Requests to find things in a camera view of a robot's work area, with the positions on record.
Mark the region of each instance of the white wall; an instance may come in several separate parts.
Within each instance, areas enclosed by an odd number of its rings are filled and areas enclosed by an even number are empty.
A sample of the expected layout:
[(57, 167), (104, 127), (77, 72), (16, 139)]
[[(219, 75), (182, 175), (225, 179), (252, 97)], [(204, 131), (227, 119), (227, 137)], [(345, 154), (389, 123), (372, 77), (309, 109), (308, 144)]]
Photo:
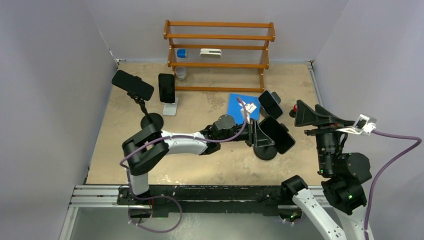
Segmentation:
[[(325, 107), (350, 120), (372, 115), (382, 132), (424, 137), (423, 43), (422, 0), (349, 1), (314, 64)], [(346, 150), (366, 154), (375, 175), (411, 144), (354, 136)], [(370, 218), (375, 239), (423, 239), (423, 155), (420, 145), (377, 182)]]
[(84, 0), (0, 0), (0, 233), (60, 235), (115, 62)]
[(348, 0), (87, 0), (94, 20), (118, 59), (166, 61), (165, 20), (274, 22), (272, 61), (318, 56)]

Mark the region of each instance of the phone holder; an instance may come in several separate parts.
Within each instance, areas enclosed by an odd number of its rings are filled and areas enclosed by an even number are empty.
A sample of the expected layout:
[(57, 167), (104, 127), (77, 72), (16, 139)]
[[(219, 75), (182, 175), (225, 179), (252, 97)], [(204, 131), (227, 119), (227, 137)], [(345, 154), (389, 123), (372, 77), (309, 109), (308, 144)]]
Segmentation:
[(140, 77), (133, 76), (125, 71), (118, 70), (113, 76), (112, 84), (118, 88), (127, 91), (127, 95), (140, 105), (144, 117), (141, 119), (140, 126), (145, 128), (150, 124), (154, 124), (158, 129), (164, 126), (164, 119), (158, 113), (148, 113), (146, 109), (146, 102), (152, 98), (155, 88), (144, 82)]
[(281, 98), (275, 91), (272, 93), (268, 90), (264, 91), (258, 97), (258, 100), (260, 103), (260, 114), (264, 118), (271, 116), (275, 120), (277, 120), (283, 115), (284, 111), (283, 108), (280, 106)]
[(175, 116), (177, 114), (178, 97), (175, 96), (175, 77), (173, 74), (160, 73), (159, 100), (164, 104), (163, 115)]

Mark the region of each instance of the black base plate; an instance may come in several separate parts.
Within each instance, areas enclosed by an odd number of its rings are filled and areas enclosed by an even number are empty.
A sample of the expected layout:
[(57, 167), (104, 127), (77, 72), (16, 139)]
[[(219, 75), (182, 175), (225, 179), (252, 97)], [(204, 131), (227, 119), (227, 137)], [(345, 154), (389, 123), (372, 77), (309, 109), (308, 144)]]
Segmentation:
[[(278, 216), (282, 208), (291, 206), (281, 198), (281, 186), (224, 186), (224, 185), (150, 185), (143, 197), (165, 195), (179, 202), (185, 213), (255, 213)], [(118, 205), (148, 205), (148, 201), (136, 200), (127, 186), (119, 188)], [(177, 205), (165, 198), (154, 200), (152, 217), (166, 218), (168, 213), (178, 213)]]
[(277, 149), (274, 146), (254, 147), (253, 152), (261, 160), (269, 161), (277, 156)]
[[(148, 114), (149, 117), (151, 117), (151, 119), (153, 120), (153, 124), (159, 129), (161, 130), (164, 127), (164, 119), (162, 118), (162, 116), (158, 113), (152, 112)], [(144, 116), (141, 119), (140, 122), (140, 126), (141, 129), (144, 129), (145, 127), (147, 127), (150, 124), (149, 120), (147, 119), (146, 116)]]

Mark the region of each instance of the black round base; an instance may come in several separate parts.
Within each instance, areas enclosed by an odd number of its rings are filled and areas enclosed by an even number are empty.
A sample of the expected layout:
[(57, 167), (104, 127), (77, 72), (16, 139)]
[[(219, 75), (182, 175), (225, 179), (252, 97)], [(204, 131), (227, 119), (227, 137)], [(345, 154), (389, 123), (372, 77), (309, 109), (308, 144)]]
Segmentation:
[(296, 117), (296, 112), (292, 109), (288, 115), (290, 115), (290, 117), (295, 118)]
[(253, 152), (261, 160), (269, 161), (277, 156), (277, 149), (274, 146), (253, 147)]
[[(153, 124), (156, 126), (156, 128), (161, 130), (164, 127), (164, 119), (162, 118), (162, 116), (160, 114), (152, 112), (152, 113), (149, 113), (148, 116), (151, 118), (151, 120), (153, 121)], [(141, 129), (144, 129), (149, 124), (150, 124), (149, 120), (147, 119), (146, 116), (144, 116), (141, 119), (141, 122), (140, 122)]]

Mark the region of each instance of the blue paper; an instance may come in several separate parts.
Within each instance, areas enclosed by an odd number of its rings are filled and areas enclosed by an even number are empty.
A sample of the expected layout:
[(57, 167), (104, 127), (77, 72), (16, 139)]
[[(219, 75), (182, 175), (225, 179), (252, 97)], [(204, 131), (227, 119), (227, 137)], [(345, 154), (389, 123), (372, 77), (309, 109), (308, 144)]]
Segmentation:
[(229, 94), (229, 100), (228, 100), (228, 110), (227, 110), (226, 114), (233, 117), (236, 124), (242, 124), (243, 123), (242, 106), (237, 101), (237, 97), (240, 97), (241, 100), (243, 100), (246, 104), (253, 103), (256, 106), (256, 109), (250, 114), (250, 118), (255, 119), (255, 120), (259, 120), (259, 113), (260, 113), (260, 106), (261, 105), (259, 104), (258, 97), (256, 97), (256, 96), (248, 96), (248, 95), (230, 93)]

